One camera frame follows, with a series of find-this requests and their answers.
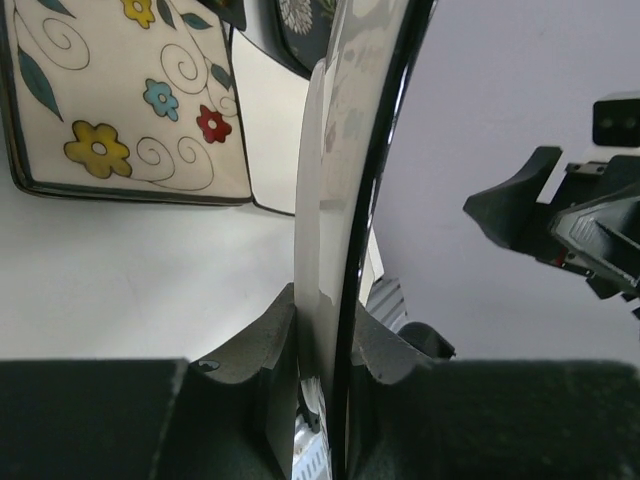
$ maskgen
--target ceramic plate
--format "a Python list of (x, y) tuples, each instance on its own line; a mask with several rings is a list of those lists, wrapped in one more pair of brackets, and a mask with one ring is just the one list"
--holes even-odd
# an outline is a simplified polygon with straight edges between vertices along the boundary
[(195, 0), (4, 0), (12, 172), (42, 194), (250, 201), (226, 38)]

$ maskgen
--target black mechanical part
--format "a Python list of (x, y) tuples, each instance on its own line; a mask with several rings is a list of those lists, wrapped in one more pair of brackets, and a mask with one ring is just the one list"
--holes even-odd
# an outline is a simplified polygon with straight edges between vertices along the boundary
[(640, 472), (640, 378), (632, 366), (433, 361), (361, 309), (349, 403), (349, 479)]
[(560, 155), (557, 147), (539, 147), (510, 180), (469, 197), (464, 211), (496, 245), (587, 277), (599, 298), (635, 298), (640, 157), (570, 163), (551, 202), (537, 202)]
[(398, 336), (429, 358), (450, 360), (456, 354), (453, 345), (426, 323), (407, 323), (398, 331)]
[(294, 315), (289, 285), (191, 365), (0, 362), (0, 478), (290, 478)]
[(640, 92), (616, 93), (593, 105), (593, 143), (640, 147)]

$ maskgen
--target green leaf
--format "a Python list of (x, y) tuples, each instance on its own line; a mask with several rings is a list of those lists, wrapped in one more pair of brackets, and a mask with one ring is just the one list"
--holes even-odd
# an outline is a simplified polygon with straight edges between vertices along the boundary
[(216, 63), (211, 65), (211, 75), (213, 75), (213, 78), (215, 78), (218, 83), (227, 90), (229, 90), (231, 88), (231, 85), (233, 85), (231, 75), (229, 75), (224, 68)]
[(206, 30), (207, 28), (211, 28), (211, 25), (209, 25), (195, 13), (185, 13), (184, 15), (182, 15), (182, 20), (184, 20), (184, 23), (189, 25), (191, 28), (195, 28), (196, 30)]
[(175, 23), (173, 23), (173, 15), (171, 14), (171, 9), (169, 5), (167, 5), (167, 0), (158, 0), (158, 13), (164, 20), (164, 23), (169, 25), (174, 30), (176, 29)]
[(18, 48), (18, 64), (20, 65), (22, 79), (31, 94), (42, 105), (51, 110), (56, 117), (62, 120), (62, 115), (60, 115), (60, 109), (58, 108), (58, 103), (56, 102), (56, 97), (53, 94), (49, 80), (47, 80), (46, 75), (36, 61), (21, 48)]
[(60, 3), (60, 0), (38, 0), (38, 2), (40, 2), (42, 5), (47, 7), (49, 10), (53, 10), (54, 12), (62, 13), (63, 15), (68, 15), (70, 17), (73, 17), (73, 15), (69, 13), (69, 10), (67, 10), (64, 7), (64, 5)]

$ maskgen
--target white wall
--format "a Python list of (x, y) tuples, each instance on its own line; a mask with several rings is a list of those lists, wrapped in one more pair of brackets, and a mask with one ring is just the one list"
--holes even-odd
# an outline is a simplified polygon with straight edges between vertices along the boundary
[(35, 198), (0, 152), (0, 358), (194, 358), (293, 279), (291, 218)]
[(635, 306), (494, 247), (466, 198), (557, 144), (579, 161), (591, 107), (640, 90), (634, 0), (440, 0), (392, 147), (375, 227), (409, 314), (467, 357), (640, 364)]

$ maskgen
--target red flower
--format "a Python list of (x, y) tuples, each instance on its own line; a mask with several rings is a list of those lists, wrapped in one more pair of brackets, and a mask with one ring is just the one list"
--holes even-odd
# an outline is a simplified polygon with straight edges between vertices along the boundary
[(207, 143), (224, 143), (232, 130), (231, 125), (224, 121), (220, 112), (212, 112), (204, 105), (200, 105), (200, 116), (196, 122)]

